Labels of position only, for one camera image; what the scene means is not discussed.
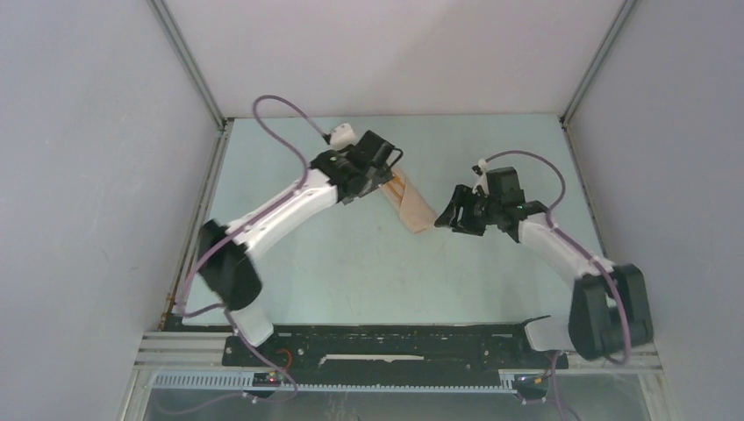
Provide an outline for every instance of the transparent panel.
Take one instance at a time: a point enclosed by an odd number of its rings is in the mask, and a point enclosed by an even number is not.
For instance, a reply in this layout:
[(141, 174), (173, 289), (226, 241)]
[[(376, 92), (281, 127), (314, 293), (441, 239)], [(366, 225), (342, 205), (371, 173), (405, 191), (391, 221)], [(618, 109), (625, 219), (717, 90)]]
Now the transparent panel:
[[(650, 420), (635, 375), (563, 375), (561, 400), (583, 421)], [(146, 419), (150, 421), (243, 420), (252, 421), (449, 421), (561, 419), (550, 404), (521, 405), (511, 394), (303, 392), (281, 404), (253, 404), (251, 398), (227, 398), (179, 416), (163, 410), (188, 410), (226, 393), (214, 390), (156, 389), (150, 396)], [(566, 412), (566, 419), (573, 419)]]

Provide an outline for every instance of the black mount plate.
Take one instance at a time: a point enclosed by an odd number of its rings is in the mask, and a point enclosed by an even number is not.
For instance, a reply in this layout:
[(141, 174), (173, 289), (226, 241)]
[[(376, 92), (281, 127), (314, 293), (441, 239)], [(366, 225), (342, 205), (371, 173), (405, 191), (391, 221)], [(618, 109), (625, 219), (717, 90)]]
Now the black mount plate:
[[(350, 386), (495, 386), (499, 369), (547, 369), (552, 353), (530, 349), (524, 325), (278, 325), (259, 352), (290, 362), (299, 383)], [(328, 355), (413, 355), (420, 360), (334, 360)], [(235, 336), (223, 366), (264, 367)], [(567, 368), (561, 357), (558, 368)]]

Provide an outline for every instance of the orange wire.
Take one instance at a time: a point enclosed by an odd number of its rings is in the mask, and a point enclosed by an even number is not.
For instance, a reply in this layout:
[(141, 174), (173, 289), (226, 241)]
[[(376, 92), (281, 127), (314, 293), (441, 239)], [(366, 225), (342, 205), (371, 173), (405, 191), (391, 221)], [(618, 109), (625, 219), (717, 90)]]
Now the orange wire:
[(393, 175), (393, 179), (391, 181), (397, 184), (398, 186), (400, 186), (401, 189), (405, 189), (405, 185), (403, 184), (403, 181), (397, 175)]
[(393, 196), (397, 197), (397, 200), (403, 201), (403, 196), (400, 193), (398, 193), (395, 189), (393, 189), (392, 186), (384, 186), (384, 187), (387, 187), (388, 191), (392, 193)]
[(287, 366), (284, 367), (284, 370), (288, 370), (292, 366), (292, 353), (290, 352), (290, 350), (289, 349), (286, 349), (286, 348), (282, 348), (282, 349), (276, 351), (276, 353), (286, 353), (287, 354), (287, 360), (288, 361), (287, 361)]

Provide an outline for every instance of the white connector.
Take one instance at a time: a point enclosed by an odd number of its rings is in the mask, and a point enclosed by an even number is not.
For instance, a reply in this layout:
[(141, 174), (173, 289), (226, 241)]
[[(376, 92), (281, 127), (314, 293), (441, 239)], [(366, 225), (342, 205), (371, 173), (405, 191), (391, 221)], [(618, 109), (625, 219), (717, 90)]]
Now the white connector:
[(483, 188), (483, 193), (488, 195), (488, 180), (486, 180), (486, 172), (488, 172), (488, 162), (486, 162), (486, 160), (479, 160), (478, 167), (481, 169), (481, 174), (476, 174), (476, 184), (473, 186), (473, 193), (477, 193), (478, 186), (481, 186)]
[(344, 123), (333, 129), (329, 145), (331, 149), (339, 151), (349, 145), (355, 145), (357, 141), (354, 129), (349, 123)]

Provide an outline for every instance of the enclosure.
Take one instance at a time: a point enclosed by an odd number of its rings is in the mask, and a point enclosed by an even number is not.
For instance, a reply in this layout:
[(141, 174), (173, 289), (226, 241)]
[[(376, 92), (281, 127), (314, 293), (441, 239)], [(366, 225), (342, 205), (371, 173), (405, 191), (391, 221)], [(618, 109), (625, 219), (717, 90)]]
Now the enclosure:
[[(6, 418), (572, 410), (659, 421), (744, 410), (729, 375), (744, 349), (740, 2), (81, 0), (0, 11)], [(548, 159), (565, 178), (560, 227), (643, 270), (654, 344), (621, 367), (568, 351), (550, 375), (544, 355), (509, 344), (515, 326), (568, 313), (572, 291), (554, 270), (495, 228), (410, 233), (376, 191), (320, 212), (256, 261), (276, 332), (261, 350), (304, 380), (286, 403), (254, 403), (291, 387), (274, 393), (275, 371), (234, 341), (221, 310), (183, 315), (220, 301), (199, 276), (186, 282), (204, 222), (254, 210), (303, 171), (254, 119), (263, 94), (323, 131), (350, 124), (402, 149), (397, 168), (438, 215), (480, 159), (514, 149)], [(261, 114), (309, 160), (328, 148), (291, 109), (265, 103)], [(527, 200), (560, 192), (539, 161), (491, 166), (515, 167)], [(406, 371), (429, 373), (419, 359), (440, 375)], [(311, 377), (327, 373), (343, 381)], [(541, 375), (546, 402), (522, 399), (516, 384)]]

